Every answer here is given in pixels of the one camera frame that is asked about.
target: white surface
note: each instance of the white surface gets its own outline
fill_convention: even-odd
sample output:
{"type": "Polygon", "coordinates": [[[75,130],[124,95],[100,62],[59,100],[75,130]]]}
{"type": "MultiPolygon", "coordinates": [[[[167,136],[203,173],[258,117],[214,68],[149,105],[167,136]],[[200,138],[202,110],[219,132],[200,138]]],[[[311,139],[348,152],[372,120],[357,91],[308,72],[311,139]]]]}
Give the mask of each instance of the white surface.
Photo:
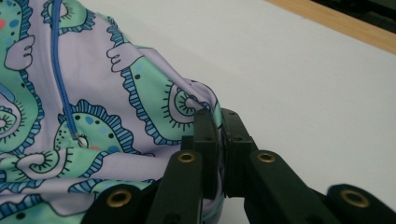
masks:
{"type": "MultiPolygon", "coordinates": [[[[262,0],[81,2],[210,86],[312,189],[348,183],[396,209],[396,55],[262,0]]],[[[220,223],[248,223],[242,200],[220,223]]]]}

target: patterned fabric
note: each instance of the patterned fabric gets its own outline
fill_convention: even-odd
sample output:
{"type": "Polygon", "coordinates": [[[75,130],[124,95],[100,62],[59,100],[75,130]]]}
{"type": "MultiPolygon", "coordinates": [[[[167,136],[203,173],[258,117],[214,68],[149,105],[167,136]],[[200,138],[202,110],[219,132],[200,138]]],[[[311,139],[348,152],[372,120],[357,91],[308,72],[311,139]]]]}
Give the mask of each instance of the patterned fabric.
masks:
{"type": "Polygon", "coordinates": [[[221,127],[212,90],[75,0],[0,0],[0,62],[1,223],[79,223],[105,189],[161,178],[197,110],[221,127]]]}

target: wooden edge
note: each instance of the wooden edge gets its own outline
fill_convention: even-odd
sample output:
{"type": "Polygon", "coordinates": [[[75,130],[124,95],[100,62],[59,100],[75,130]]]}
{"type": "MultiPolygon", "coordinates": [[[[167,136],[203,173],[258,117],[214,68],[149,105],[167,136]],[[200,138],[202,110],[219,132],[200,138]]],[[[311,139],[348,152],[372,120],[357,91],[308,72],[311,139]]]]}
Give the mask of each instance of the wooden edge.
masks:
{"type": "Polygon", "coordinates": [[[266,0],[345,35],[396,54],[396,34],[310,0],[266,0]]]}

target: pink dot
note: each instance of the pink dot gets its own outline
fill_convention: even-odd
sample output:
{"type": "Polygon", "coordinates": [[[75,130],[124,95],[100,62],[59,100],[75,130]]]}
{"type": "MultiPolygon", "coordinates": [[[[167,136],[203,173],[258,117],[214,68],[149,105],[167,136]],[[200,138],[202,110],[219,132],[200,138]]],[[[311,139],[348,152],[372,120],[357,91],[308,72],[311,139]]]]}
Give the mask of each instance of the pink dot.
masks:
{"type": "Polygon", "coordinates": [[[6,26],[6,20],[0,20],[0,30],[6,26]]]}
{"type": "Polygon", "coordinates": [[[98,146],[91,146],[90,149],[100,149],[98,146]]]}

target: brass insert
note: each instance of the brass insert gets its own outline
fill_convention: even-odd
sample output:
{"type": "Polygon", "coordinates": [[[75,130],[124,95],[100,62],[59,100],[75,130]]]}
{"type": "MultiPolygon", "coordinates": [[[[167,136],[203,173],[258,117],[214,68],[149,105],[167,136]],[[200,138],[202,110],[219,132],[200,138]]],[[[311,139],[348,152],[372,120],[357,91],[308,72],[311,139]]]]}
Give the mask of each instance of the brass insert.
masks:
{"type": "Polygon", "coordinates": [[[190,152],[181,153],[180,155],[178,155],[177,158],[181,162],[192,162],[192,161],[195,161],[194,154],[192,154],[190,152]]]}
{"type": "Polygon", "coordinates": [[[132,199],[132,194],[126,189],[119,189],[114,192],[112,192],[108,197],[107,197],[107,205],[110,207],[123,207],[125,204],[127,204],[129,201],[132,199]]]}
{"type": "Polygon", "coordinates": [[[263,161],[263,162],[267,162],[267,163],[271,163],[274,162],[275,156],[273,156],[272,154],[266,153],[266,152],[261,152],[257,155],[257,158],[259,159],[259,161],[263,161]]]}
{"type": "Polygon", "coordinates": [[[344,189],[341,191],[343,199],[354,206],[365,208],[370,205],[369,200],[359,192],[352,189],[344,189]]]}

